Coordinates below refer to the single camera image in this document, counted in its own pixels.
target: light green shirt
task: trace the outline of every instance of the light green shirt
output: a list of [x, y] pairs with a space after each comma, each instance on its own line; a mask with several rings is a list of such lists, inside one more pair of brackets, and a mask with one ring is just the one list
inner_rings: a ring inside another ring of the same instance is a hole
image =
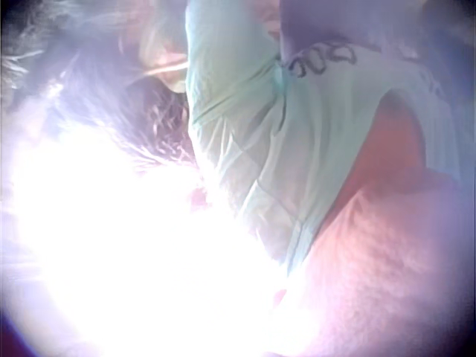
[[190, 137], [205, 181], [288, 271], [299, 266], [390, 90], [418, 117], [427, 166], [460, 177], [442, 89], [420, 65], [320, 43], [286, 68], [243, 0], [187, 9]]

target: bright light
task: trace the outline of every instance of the bright light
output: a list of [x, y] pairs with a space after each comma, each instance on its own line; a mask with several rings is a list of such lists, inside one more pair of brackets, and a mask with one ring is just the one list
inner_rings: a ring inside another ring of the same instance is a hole
[[190, 212], [195, 172], [130, 167], [90, 129], [19, 162], [20, 234], [58, 308], [106, 356], [253, 356], [277, 269], [225, 210]]

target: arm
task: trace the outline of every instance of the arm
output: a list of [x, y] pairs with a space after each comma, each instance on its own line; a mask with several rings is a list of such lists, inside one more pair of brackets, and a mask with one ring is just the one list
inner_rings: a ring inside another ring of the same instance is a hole
[[271, 74], [278, 44], [252, 16], [246, 0], [190, 0], [187, 95], [192, 120]]

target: dark hair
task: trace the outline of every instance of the dark hair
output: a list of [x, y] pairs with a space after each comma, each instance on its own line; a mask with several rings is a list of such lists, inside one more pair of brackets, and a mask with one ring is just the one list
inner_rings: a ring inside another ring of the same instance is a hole
[[[14, 112], [31, 95], [48, 101], [43, 135], [74, 125], [106, 131], [142, 173], [164, 164], [196, 167], [187, 100], [145, 77], [137, 45], [125, 45], [133, 0], [19, 1], [2, 18], [2, 102]], [[204, 202], [201, 188], [193, 197]]]

